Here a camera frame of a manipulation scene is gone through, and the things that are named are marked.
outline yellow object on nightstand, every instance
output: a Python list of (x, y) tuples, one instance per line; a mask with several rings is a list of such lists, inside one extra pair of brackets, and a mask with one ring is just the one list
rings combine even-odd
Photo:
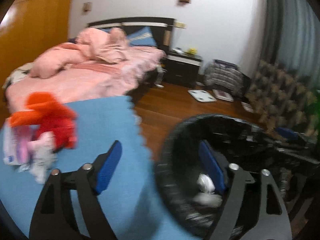
[(197, 49), (195, 49), (195, 48), (190, 48), (190, 49), (188, 49), (188, 54), (191, 54), (191, 55), (196, 55), (197, 54), (197, 52), (198, 52), (198, 50)]

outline blue object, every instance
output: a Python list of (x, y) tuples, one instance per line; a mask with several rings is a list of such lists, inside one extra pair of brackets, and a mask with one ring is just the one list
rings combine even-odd
[(96, 185), (95, 191), (98, 194), (101, 194), (102, 191), (108, 188), (108, 185), (119, 163), (121, 155), (122, 155), (122, 146), (121, 146), (121, 143), (117, 141), (114, 144), (113, 148), (111, 149), (111, 152), (109, 153), (107, 160), (105, 161), (102, 168), (97, 174), (97, 185)]
[(106, 32), (106, 33), (109, 33), (112, 28), (106, 28), (106, 29), (104, 29), (104, 28), (98, 28), (98, 29), (99, 29), (99, 30), (102, 30), (102, 31), (104, 31), (104, 32)]
[(199, 157), (207, 171), (209, 177), (215, 186), (215, 190), (220, 194), (226, 190), (226, 185), (224, 184), (224, 174), (217, 163), (216, 159), (212, 155), (212, 149), (207, 146), (204, 141), (199, 144)]
[[(52, 168), (75, 171), (84, 163), (92, 163), (119, 140), (121, 159), (108, 189), (98, 196), (118, 240), (200, 239), (179, 226), (163, 205), (155, 187), (151, 154), (143, 146), (129, 99), (121, 96), (68, 103), (78, 114), (78, 145), (74, 150), (60, 151)], [(1, 130), (0, 151), (2, 144)], [(42, 187), (28, 171), (18, 173), (0, 160), (0, 199), (26, 236)], [(71, 199), (80, 233), (88, 236), (76, 191), (71, 191)]]
[(286, 138), (288, 141), (298, 140), (299, 135), (297, 132), (294, 132), (288, 128), (277, 127), (275, 131), (280, 134), (282, 137)]
[(132, 33), (127, 36), (130, 46), (153, 46), (157, 47), (156, 41), (153, 39), (149, 26)]
[(77, 38), (72, 38), (72, 39), (68, 39), (68, 42), (71, 42), (71, 43), (74, 43), (74, 44), (77, 44)]

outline orange toy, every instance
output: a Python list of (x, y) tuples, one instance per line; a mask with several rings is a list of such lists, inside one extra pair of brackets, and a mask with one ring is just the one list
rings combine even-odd
[(34, 92), (28, 100), (26, 107), (31, 111), (16, 112), (10, 117), (12, 127), (20, 125), (39, 124), (36, 139), (47, 131), (55, 135), (56, 149), (60, 147), (73, 148), (76, 142), (75, 124), (76, 113), (65, 105), (60, 104), (48, 92)]

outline blue mat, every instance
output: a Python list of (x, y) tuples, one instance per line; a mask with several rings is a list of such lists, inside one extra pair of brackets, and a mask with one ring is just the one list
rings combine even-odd
[[(64, 149), (52, 168), (75, 171), (108, 151), (115, 140), (123, 154), (107, 190), (98, 197), (119, 240), (198, 239), (178, 225), (164, 207), (153, 180), (150, 152), (134, 124), (129, 97), (99, 98), (69, 103), (78, 113), (78, 145)], [(0, 132), (2, 155), (3, 131)], [(18, 173), (0, 161), (0, 199), (21, 231), (28, 236), (33, 210), (42, 190), (28, 172)], [(71, 192), (81, 233), (88, 236), (75, 191)]]

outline pink bedding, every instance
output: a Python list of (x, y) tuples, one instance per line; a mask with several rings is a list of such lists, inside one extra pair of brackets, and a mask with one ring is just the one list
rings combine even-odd
[(164, 56), (153, 47), (129, 47), (129, 60), (111, 65), (114, 71), (99, 70), (99, 63), (73, 65), (48, 79), (27, 76), (6, 90), (11, 113), (25, 110), (28, 95), (36, 91), (51, 92), (62, 103), (124, 95), (138, 86), (143, 74), (156, 68)]
[(95, 63), (100, 69), (105, 64), (108, 73), (110, 65), (130, 59), (125, 32), (112, 28), (110, 33), (95, 28), (85, 28), (77, 36), (77, 44), (65, 42), (46, 50), (34, 61), (31, 77), (47, 79), (60, 69), (68, 70), (79, 63)]

